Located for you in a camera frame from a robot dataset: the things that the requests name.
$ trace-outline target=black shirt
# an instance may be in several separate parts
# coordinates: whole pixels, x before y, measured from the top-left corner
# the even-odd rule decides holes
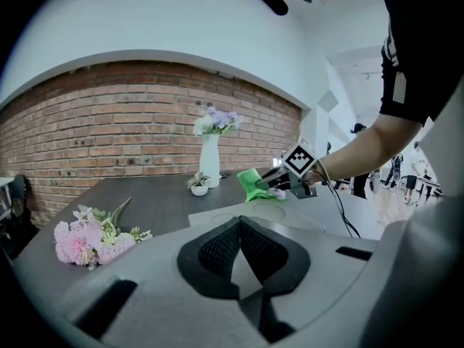
[[[462,0],[384,0],[389,37],[382,48],[380,113],[435,120],[463,76]]]

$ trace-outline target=gray table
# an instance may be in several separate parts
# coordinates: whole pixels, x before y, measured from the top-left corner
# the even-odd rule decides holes
[[[186,189],[188,175],[168,175],[143,178],[106,178],[68,205],[26,246],[14,263],[20,281],[34,292],[59,303],[62,295],[79,279],[88,274],[82,266],[60,262],[54,251],[54,227],[61,220],[73,221],[73,210],[78,205],[95,206],[111,211],[132,197],[120,225],[138,226],[151,230],[154,236],[189,227],[189,214],[240,204],[245,192],[235,174],[221,180],[219,187],[204,197],[195,197]],[[327,226],[327,233],[347,236],[334,200],[320,187],[320,196],[302,200],[307,202],[307,213]],[[358,227],[361,236],[379,239],[376,232],[375,209],[371,202],[340,193],[347,217]]]

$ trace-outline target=black slot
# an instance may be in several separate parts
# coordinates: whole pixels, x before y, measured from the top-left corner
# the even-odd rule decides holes
[[[342,246],[339,247],[335,252],[339,254],[346,255],[347,257],[356,258],[364,261],[368,261],[370,256],[372,255],[371,252],[366,252],[364,250],[353,249],[352,247]]]
[[[116,281],[76,323],[80,330],[100,339],[136,289],[137,283]]]

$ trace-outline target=small potted plant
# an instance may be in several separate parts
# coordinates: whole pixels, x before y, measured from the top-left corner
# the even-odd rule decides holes
[[[210,177],[201,172],[195,173],[194,177],[186,181],[187,187],[195,196],[204,196],[208,192],[208,181]]]

